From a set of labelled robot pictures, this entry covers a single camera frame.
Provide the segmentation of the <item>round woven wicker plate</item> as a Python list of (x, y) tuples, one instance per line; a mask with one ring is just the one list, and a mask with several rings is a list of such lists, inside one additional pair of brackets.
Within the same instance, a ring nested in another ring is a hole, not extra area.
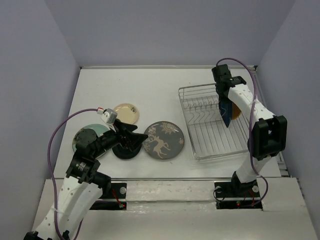
[(232, 103), (232, 115), (231, 120), (236, 120), (240, 115), (242, 114), (242, 111), (240, 108), (233, 102)]

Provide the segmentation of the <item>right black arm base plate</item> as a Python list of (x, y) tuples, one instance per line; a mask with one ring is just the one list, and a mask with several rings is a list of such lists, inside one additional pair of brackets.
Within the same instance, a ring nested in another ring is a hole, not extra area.
[(230, 181), (218, 181), (214, 183), (213, 198), (216, 201), (217, 210), (240, 210), (240, 209), (259, 209), (262, 210), (260, 191), (257, 181), (238, 192), (232, 190)]

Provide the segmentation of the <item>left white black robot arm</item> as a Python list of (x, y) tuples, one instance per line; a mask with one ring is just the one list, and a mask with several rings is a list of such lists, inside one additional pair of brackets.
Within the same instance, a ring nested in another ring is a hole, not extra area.
[(43, 221), (26, 240), (75, 240), (83, 219), (99, 198), (110, 194), (111, 178), (98, 171), (97, 156), (116, 146), (135, 151), (148, 135), (128, 129), (108, 130), (98, 136), (93, 129), (83, 129), (77, 135), (76, 151), (66, 171), (61, 188), (53, 187), (54, 203)]

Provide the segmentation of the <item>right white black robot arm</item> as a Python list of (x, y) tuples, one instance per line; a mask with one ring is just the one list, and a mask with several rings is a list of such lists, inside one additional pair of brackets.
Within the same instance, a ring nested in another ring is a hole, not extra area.
[(230, 181), (215, 187), (218, 198), (240, 198), (257, 186), (264, 165), (286, 147), (287, 119), (269, 111), (241, 76), (226, 64), (211, 70), (214, 82), (179, 89), (194, 157), (244, 155)]

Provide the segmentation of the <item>dark blue leaf-shaped plate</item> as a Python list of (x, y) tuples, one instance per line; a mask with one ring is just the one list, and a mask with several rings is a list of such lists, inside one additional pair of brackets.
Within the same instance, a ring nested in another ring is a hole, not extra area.
[(220, 111), (221, 118), (228, 128), (233, 116), (233, 103), (226, 98), (219, 98), (218, 108)]

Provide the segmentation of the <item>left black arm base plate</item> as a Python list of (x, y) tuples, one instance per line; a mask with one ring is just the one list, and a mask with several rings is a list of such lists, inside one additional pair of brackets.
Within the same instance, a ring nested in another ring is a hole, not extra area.
[(90, 210), (95, 211), (125, 211), (127, 209), (127, 183), (112, 182), (108, 192), (94, 202)]

